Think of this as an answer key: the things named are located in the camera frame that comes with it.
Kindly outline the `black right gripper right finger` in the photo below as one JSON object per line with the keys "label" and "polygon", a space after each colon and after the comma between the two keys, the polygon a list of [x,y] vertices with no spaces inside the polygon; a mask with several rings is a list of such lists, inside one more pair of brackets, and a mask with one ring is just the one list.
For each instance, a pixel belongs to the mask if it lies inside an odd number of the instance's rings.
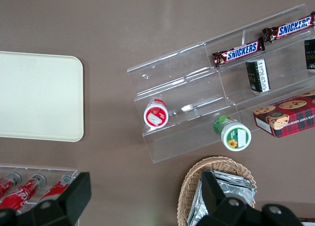
{"label": "black right gripper right finger", "polygon": [[208,215],[198,226],[301,226],[295,214],[285,206],[266,204],[258,211],[242,200],[226,197],[210,172],[201,174],[202,196]]}

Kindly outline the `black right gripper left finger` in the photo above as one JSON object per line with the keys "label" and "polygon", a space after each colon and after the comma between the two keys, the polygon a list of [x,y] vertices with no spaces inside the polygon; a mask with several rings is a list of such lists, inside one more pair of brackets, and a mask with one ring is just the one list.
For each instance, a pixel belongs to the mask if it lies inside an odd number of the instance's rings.
{"label": "black right gripper left finger", "polygon": [[13,209],[1,209],[2,226],[74,226],[92,196],[90,174],[81,172],[55,200],[45,200],[31,210],[16,215]]}

